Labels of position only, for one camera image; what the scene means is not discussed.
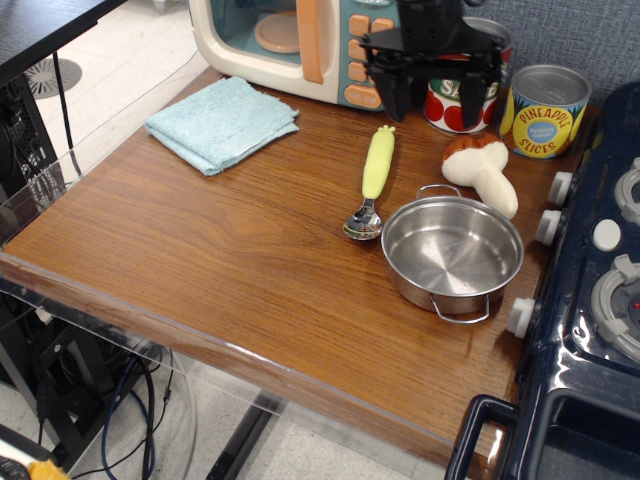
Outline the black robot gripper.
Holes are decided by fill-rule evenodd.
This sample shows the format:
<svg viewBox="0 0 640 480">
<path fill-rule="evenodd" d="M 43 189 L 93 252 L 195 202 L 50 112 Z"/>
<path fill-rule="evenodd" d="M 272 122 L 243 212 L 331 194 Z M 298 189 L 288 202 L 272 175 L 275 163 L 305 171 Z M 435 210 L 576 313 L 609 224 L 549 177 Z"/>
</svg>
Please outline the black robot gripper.
<svg viewBox="0 0 640 480">
<path fill-rule="evenodd" d="M 471 27 L 461 1 L 398 1 L 399 25 L 369 33 L 359 45 L 388 116 L 402 122 L 412 106 L 409 80 L 424 75 L 460 81 L 463 128 L 479 122 L 487 83 L 502 77 L 503 41 Z"/>
</svg>

